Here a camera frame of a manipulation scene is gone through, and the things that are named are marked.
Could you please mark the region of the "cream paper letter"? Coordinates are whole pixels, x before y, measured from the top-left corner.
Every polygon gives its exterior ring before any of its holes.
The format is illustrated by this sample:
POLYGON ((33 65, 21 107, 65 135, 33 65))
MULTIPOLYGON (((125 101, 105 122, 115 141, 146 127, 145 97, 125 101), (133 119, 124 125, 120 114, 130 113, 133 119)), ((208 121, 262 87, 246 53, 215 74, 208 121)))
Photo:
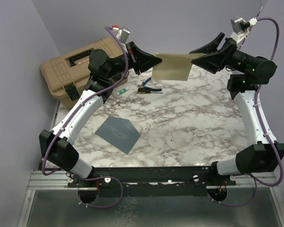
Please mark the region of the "cream paper letter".
POLYGON ((161 58, 162 62, 152 68, 152 80, 187 81, 192 68, 191 61, 205 54, 155 53, 155 56, 161 58))

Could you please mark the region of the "green white glue stick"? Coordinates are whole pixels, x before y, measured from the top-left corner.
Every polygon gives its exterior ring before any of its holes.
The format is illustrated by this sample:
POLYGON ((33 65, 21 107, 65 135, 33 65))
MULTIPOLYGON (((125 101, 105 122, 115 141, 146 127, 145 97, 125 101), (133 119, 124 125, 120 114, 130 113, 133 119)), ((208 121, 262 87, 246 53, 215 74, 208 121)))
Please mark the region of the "green white glue stick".
POLYGON ((128 91, 128 89, 129 89, 128 87, 123 88, 122 90, 117 92, 117 95, 121 95, 121 94, 125 93, 126 91, 128 91))

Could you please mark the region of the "grey paper envelope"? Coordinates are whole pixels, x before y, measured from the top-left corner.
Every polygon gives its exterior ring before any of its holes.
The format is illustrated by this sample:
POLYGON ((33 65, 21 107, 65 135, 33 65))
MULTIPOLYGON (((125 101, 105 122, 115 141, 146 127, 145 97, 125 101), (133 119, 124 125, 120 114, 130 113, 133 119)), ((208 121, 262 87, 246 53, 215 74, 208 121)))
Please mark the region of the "grey paper envelope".
POLYGON ((125 154, 130 153, 141 136, 128 119, 113 116, 109 116, 95 134, 125 154))

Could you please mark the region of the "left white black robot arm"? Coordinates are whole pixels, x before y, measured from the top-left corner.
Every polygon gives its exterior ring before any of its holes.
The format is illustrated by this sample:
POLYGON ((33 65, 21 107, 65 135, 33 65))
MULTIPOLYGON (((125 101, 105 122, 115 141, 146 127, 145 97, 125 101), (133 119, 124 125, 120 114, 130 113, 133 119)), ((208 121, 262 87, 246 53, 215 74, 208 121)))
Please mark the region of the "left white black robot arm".
POLYGON ((79 157, 73 144, 89 118, 112 94, 116 84, 112 77, 124 79, 128 70, 136 74, 145 72, 162 62, 161 58, 139 49, 134 42, 122 47, 123 54, 110 58, 102 49, 92 50, 89 55, 90 78, 77 103, 67 116, 51 131, 39 135, 43 163, 52 162, 60 169, 79 176, 82 185, 88 187, 95 181, 92 166, 79 157))

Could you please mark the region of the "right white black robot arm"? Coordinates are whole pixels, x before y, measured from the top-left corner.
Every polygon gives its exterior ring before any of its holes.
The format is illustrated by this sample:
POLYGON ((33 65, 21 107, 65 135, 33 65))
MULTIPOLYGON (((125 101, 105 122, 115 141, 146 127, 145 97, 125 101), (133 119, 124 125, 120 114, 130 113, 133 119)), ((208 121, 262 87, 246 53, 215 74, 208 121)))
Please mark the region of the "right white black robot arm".
POLYGON ((219 185, 226 175, 272 172, 284 157, 284 143, 271 132, 261 107, 259 89, 276 71, 276 64, 263 57, 253 57, 237 49, 233 38, 220 33, 213 41, 192 51, 201 57, 192 63, 212 74, 225 67, 236 70, 231 74, 227 90, 237 105, 247 133, 248 146, 234 158, 214 164, 208 173, 211 184, 219 185))

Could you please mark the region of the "tan plastic toolbox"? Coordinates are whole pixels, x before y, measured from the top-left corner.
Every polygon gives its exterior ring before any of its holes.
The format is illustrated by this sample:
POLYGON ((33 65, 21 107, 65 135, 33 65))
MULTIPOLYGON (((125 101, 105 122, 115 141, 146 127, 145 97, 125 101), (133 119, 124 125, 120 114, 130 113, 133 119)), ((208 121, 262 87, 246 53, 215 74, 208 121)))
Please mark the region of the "tan plastic toolbox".
POLYGON ((90 74, 89 55, 94 49, 104 50, 110 58, 123 54, 115 40, 107 37, 40 65, 51 95, 66 109, 73 108, 84 90, 90 74))

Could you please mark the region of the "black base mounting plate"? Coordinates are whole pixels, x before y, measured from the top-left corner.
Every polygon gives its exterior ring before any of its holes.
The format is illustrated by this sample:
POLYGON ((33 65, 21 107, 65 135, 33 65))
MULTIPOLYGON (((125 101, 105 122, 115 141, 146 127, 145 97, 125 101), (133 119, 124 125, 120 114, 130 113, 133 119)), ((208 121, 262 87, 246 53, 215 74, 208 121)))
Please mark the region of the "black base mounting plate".
POLYGON ((96 167, 86 180, 73 177, 69 188, 101 197, 206 196, 207 189, 233 186, 230 177, 211 166, 96 167))

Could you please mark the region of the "blue handled pliers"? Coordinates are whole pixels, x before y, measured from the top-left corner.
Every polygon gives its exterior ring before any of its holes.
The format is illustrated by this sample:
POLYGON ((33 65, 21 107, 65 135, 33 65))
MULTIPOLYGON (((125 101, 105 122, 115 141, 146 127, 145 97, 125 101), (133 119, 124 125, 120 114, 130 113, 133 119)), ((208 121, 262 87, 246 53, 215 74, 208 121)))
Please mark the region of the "blue handled pliers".
POLYGON ((151 77, 147 78, 144 82, 142 82, 140 85, 138 85, 137 87, 144 87, 148 82, 151 81, 151 77))

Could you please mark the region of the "aluminium frame rail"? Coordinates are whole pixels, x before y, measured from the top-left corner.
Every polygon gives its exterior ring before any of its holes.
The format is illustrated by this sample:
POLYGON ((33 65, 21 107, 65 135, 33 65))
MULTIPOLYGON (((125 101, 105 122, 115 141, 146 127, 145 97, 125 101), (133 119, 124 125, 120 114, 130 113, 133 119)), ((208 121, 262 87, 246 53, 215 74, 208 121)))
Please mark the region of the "aluminium frame rail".
MULTIPOLYGON (((265 183, 274 183, 277 180, 277 177, 274 173, 257 173, 253 174, 257 179, 265 182, 265 183)), ((58 171, 50 176, 44 176, 41 171, 32 171, 28 183, 28 190, 96 190, 96 187, 84 187, 79 186, 75 183, 75 187, 71 188, 68 186, 69 178, 66 176, 66 172, 58 171)), ((173 182, 168 180, 163 183, 149 183, 151 186, 162 186, 162 185, 172 185, 172 186, 180 186, 184 184, 184 182, 173 182)), ((227 189, 232 188, 254 188, 254 181, 251 177, 247 175, 236 176, 235 185, 231 185, 231 183, 226 183, 227 189)))

